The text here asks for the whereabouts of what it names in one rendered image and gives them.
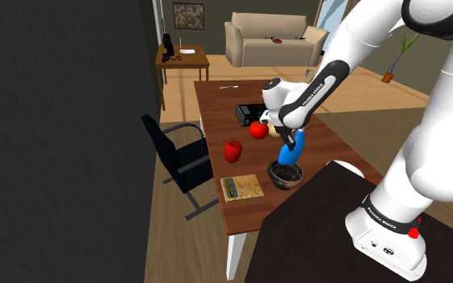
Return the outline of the black box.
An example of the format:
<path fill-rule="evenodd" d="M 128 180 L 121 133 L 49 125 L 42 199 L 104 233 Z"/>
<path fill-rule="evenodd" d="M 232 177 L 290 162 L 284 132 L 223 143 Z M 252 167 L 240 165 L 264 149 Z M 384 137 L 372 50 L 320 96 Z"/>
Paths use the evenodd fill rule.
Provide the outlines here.
<path fill-rule="evenodd" d="M 248 127 L 252 122 L 259 121 L 265 111 L 264 104 L 236 105 L 235 115 L 241 127 Z"/>

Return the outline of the red bell pepper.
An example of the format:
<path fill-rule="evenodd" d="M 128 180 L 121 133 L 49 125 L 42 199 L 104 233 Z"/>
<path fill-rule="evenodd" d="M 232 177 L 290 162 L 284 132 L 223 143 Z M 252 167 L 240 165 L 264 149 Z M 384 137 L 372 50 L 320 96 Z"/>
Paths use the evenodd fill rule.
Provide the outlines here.
<path fill-rule="evenodd" d="M 242 145 L 238 141 L 227 141 L 224 145 L 224 159 L 229 163 L 237 162 L 241 156 Z"/>

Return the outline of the potted green plant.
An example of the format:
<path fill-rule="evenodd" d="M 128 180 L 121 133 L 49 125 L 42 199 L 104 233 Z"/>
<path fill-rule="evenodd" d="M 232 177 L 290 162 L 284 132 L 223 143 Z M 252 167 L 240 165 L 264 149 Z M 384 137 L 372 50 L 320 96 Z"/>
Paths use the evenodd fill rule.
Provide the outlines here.
<path fill-rule="evenodd" d="M 402 57 L 402 55 L 409 50 L 413 45 L 415 45 L 415 42 L 417 41 L 418 37 L 420 36 L 419 33 L 415 33 L 411 38 L 407 36 L 407 34 L 403 34 L 400 38 L 400 44 L 401 44 L 401 51 L 397 58 L 394 60 L 394 62 L 389 66 L 385 74 L 383 75 L 381 81 L 383 83 L 390 83 L 391 80 L 394 77 L 393 71 L 397 65 L 398 60 Z"/>

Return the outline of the black office chair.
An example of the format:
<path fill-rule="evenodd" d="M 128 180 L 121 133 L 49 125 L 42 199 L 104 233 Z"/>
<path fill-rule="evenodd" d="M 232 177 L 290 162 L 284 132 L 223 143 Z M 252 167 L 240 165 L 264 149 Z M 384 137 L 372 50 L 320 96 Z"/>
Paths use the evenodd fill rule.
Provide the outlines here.
<path fill-rule="evenodd" d="M 156 121 L 148 114 L 141 116 L 141 120 L 154 143 L 160 161 L 171 176 L 163 180 L 163 183 L 174 181 L 195 208 L 192 213 L 185 216 L 185 219 L 190 220 L 219 203 L 219 199 L 214 199 L 210 203 L 200 206 L 191 194 L 192 189 L 213 178 L 212 164 L 203 130 L 192 123 L 181 123 L 161 130 Z M 198 129 L 200 139 L 176 149 L 175 144 L 166 136 L 166 133 L 184 127 Z"/>

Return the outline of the beige sofa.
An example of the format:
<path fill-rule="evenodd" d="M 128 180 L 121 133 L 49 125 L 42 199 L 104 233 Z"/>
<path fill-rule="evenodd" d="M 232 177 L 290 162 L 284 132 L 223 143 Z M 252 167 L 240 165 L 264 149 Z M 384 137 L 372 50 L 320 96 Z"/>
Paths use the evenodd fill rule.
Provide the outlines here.
<path fill-rule="evenodd" d="M 304 15 L 232 14 L 224 24 L 225 56 L 234 67 L 314 67 L 329 32 Z"/>

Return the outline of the red round apple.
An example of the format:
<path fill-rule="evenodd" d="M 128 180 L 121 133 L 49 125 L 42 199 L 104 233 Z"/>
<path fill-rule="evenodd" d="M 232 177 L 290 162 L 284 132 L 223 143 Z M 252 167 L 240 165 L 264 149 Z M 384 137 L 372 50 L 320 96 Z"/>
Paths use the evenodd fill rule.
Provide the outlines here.
<path fill-rule="evenodd" d="M 249 133 L 256 139 L 263 139 L 269 134 L 269 127 L 260 121 L 254 121 L 249 126 Z"/>

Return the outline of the white round object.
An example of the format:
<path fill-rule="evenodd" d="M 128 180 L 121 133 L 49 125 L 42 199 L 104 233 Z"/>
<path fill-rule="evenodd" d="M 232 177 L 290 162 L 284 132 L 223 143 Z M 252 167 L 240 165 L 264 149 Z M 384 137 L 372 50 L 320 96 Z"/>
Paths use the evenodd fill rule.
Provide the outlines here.
<path fill-rule="evenodd" d="M 359 170 L 357 167 L 355 167 L 353 164 L 349 163 L 349 162 L 345 162 L 345 161 L 341 161 L 341 160 L 331 160 L 331 162 L 335 162 L 337 164 L 339 164 L 340 166 L 350 170 L 351 172 L 361 176 L 362 178 L 364 178 L 364 174 L 362 173 L 361 170 Z"/>

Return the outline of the glass window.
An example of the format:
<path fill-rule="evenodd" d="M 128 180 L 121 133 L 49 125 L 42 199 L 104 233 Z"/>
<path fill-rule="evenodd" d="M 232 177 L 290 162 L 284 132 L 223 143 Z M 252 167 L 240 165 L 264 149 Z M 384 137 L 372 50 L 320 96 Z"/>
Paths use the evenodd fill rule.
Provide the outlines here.
<path fill-rule="evenodd" d="M 348 0 L 323 0 L 316 26 L 329 32 L 327 39 L 336 32 L 347 4 Z"/>

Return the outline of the blue vase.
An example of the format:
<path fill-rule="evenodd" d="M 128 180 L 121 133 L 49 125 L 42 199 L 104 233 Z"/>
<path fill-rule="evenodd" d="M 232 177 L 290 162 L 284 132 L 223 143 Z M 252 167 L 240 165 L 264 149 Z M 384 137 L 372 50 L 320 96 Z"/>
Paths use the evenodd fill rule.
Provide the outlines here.
<path fill-rule="evenodd" d="M 291 150 L 287 144 L 285 144 L 278 155 L 278 163 L 283 166 L 294 165 L 305 145 L 305 131 L 303 129 L 297 129 L 295 131 L 295 136 L 293 137 L 294 144 L 293 149 Z"/>

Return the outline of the brown wooden table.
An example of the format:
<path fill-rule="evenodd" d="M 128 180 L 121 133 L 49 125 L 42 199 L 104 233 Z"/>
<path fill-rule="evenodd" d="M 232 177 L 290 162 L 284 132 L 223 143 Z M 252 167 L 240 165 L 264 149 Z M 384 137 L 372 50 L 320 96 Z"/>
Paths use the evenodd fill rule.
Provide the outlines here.
<path fill-rule="evenodd" d="M 229 237 L 226 277 L 231 281 L 236 274 L 245 238 L 249 232 L 260 229 L 269 213 L 290 197 L 296 189 L 279 190 L 270 181 L 268 165 L 278 158 L 281 138 L 266 137 L 258 140 L 241 127 L 235 116 L 236 105 L 262 102 L 262 87 L 266 80 L 214 80 L 196 81 L 196 97 L 200 120 L 208 144 L 224 229 Z M 238 88 L 219 89 L 221 86 L 239 85 Z M 372 183 L 379 183 L 382 175 L 368 164 L 344 140 L 334 133 L 316 115 L 306 128 L 306 144 L 298 164 L 306 178 L 311 178 L 326 162 L 342 160 L 360 169 Z M 239 160 L 229 163 L 224 159 L 224 145 L 228 141 L 242 145 Z M 264 193 L 263 198 L 226 203 L 220 184 L 224 177 L 255 174 Z"/>

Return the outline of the tan patterned book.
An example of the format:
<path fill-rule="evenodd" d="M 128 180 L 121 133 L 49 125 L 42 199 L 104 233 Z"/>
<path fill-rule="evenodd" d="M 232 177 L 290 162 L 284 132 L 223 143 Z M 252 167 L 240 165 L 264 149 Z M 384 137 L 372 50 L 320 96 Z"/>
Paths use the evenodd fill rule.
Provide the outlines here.
<path fill-rule="evenodd" d="M 255 174 L 222 178 L 220 184 L 226 203 L 264 197 Z"/>

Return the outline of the dark brown bowl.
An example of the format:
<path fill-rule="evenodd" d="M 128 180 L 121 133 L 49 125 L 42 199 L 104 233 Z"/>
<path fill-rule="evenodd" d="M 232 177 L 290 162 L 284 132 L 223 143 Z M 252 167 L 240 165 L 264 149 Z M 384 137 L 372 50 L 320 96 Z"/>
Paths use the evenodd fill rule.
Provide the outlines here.
<path fill-rule="evenodd" d="M 269 164 L 267 171 L 272 183 L 284 191 L 300 186 L 305 179 L 304 171 L 298 164 L 280 165 L 277 161 L 273 161 Z"/>

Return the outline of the small wooden side table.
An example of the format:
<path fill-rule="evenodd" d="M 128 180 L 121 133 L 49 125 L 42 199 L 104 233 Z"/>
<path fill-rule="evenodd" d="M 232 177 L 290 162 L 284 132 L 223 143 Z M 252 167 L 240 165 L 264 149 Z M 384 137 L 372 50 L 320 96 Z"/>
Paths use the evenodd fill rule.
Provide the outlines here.
<path fill-rule="evenodd" d="M 205 69 L 205 79 L 209 81 L 209 66 L 208 58 L 200 45 L 174 45 L 171 36 L 164 33 L 155 60 L 162 110 L 166 110 L 163 85 L 167 82 L 167 69 L 198 69 L 200 80 L 201 70 Z"/>

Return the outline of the framed wall picture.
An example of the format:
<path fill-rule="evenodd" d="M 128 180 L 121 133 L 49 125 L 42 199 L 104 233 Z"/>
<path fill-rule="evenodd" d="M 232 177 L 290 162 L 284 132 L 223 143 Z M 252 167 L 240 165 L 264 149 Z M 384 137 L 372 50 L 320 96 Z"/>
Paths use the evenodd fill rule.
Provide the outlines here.
<path fill-rule="evenodd" d="M 205 27 L 204 4 L 174 2 L 175 29 L 203 30 Z"/>

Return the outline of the dark robot stand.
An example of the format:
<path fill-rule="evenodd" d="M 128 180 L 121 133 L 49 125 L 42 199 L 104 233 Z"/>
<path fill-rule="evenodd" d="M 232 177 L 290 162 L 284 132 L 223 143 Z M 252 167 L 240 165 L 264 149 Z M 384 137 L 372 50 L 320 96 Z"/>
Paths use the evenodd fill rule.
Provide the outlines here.
<path fill-rule="evenodd" d="M 264 218 L 245 283 L 453 283 L 453 229 L 427 214 L 427 267 L 415 282 L 354 248 L 345 217 L 374 188 L 330 162 Z"/>

